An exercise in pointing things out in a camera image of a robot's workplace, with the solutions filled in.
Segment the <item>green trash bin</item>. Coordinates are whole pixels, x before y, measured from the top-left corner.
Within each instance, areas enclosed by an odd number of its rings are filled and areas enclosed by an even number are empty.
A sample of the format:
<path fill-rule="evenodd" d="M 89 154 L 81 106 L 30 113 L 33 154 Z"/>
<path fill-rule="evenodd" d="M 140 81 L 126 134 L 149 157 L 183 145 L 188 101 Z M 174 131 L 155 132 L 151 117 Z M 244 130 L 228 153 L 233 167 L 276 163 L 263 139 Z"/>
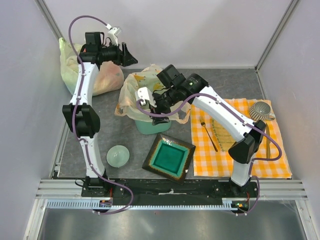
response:
<path fill-rule="evenodd" d="M 152 122 L 146 122 L 141 120 L 135 120 L 135 125 L 137 130 L 143 135 L 152 135 L 165 132 L 170 129 L 172 122 L 159 123 L 157 125 L 153 125 Z"/>

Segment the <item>orange plastic trash bag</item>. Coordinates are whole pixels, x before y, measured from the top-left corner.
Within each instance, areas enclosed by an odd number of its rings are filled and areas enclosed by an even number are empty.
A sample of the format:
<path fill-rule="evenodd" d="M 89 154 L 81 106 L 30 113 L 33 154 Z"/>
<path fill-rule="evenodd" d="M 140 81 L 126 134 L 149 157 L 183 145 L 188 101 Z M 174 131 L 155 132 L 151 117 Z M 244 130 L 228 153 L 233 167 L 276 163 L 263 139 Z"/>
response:
<path fill-rule="evenodd" d="M 157 94 L 164 93 L 166 87 L 157 77 L 157 74 L 161 71 L 162 68 L 160 66 L 152 64 L 140 72 L 130 73 L 124 80 L 120 90 L 114 114 L 119 117 L 128 116 L 136 121 L 151 123 L 152 119 L 137 109 L 135 93 L 139 88 L 143 87 L 147 87 L 151 92 L 156 92 Z"/>

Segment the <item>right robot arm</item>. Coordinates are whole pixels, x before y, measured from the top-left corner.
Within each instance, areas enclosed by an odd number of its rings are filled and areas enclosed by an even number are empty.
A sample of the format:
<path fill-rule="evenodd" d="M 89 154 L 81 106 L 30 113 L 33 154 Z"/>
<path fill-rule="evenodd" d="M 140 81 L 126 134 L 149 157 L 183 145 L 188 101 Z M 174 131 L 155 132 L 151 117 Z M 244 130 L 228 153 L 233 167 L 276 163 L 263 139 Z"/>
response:
<path fill-rule="evenodd" d="M 251 161 L 262 142 L 266 125 L 260 120 L 254 122 L 235 110 L 196 73 L 185 77 L 171 64 L 158 73 L 157 78 L 166 91 L 147 91 L 147 99 L 153 107 L 153 113 L 169 114 L 173 105 L 187 101 L 210 115 L 233 137 L 235 142 L 228 150 L 233 159 L 229 191 L 235 197 L 242 196 L 247 191 Z"/>

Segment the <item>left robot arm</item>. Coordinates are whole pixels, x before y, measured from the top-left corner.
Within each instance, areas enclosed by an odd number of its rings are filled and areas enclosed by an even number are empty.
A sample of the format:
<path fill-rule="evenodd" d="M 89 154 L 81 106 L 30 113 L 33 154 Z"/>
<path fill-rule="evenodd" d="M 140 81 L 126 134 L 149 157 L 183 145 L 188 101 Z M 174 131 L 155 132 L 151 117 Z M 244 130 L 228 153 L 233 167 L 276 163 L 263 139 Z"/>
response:
<path fill-rule="evenodd" d="M 92 188 L 99 197 L 110 191 L 106 169 L 101 160 L 98 146 L 98 133 L 101 121 L 92 107 L 92 97 L 96 77 L 104 62 L 113 62 L 122 67 L 135 65 L 126 43 L 118 42 L 120 28 L 111 28 L 106 35 L 102 32 L 86 32 L 85 44 L 77 53 L 78 78 L 70 103 L 62 107 L 63 116 L 72 133 L 79 141 L 86 164 L 86 176 L 82 187 Z M 109 44 L 102 42 L 102 37 L 109 39 Z"/>

